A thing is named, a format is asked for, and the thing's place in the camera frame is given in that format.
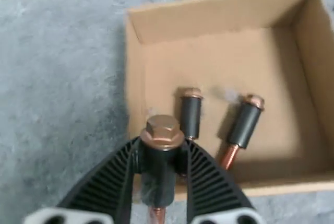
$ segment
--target copper bolt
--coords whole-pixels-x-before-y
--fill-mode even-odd
[[[149,224],[164,224],[165,223],[165,207],[150,207],[149,211]]]
[[[238,151],[239,151],[238,145],[229,145],[221,162],[221,166],[226,170],[228,170],[232,165],[233,161],[235,160]]]

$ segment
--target black plastic insulator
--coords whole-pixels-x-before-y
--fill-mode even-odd
[[[180,129],[186,139],[198,139],[202,98],[184,96],[181,99]]]
[[[174,201],[176,155],[179,148],[163,151],[141,142],[141,200],[149,207],[167,207]]]
[[[261,114],[261,109],[243,102],[227,137],[229,144],[246,149]]]
[[[187,223],[196,216],[253,208],[231,175],[195,142],[188,144]]]
[[[114,223],[130,224],[134,164],[139,138],[110,153],[88,172],[58,207],[108,214]]]

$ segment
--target clamp jaw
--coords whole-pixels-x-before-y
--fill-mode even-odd
[[[146,205],[166,207],[174,199],[175,179],[165,170],[186,175],[187,223],[265,224],[228,172],[192,140],[183,138],[165,163],[148,160],[157,156],[147,155],[147,148],[141,137],[128,141],[88,172],[56,208],[38,210],[24,224],[130,224],[136,173],[149,178],[141,185]],[[55,218],[60,221],[50,222]]]

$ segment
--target hex head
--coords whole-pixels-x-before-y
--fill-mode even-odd
[[[260,110],[264,110],[265,109],[265,100],[264,98],[262,98],[259,95],[255,95],[255,94],[248,94],[246,95],[244,101],[246,103],[249,103],[257,108],[259,108]]]
[[[184,141],[178,121],[170,115],[155,115],[148,119],[140,138],[148,146],[159,150],[176,148]]]

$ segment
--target ribbed black plastic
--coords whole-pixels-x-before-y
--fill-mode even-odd
[[[96,211],[113,217],[115,223],[130,223],[134,139],[112,152],[92,169],[59,203],[58,207]]]
[[[188,143],[187,222],[194,217],[240,207],[252,208],[251,203],[226,170],[201,147]]]

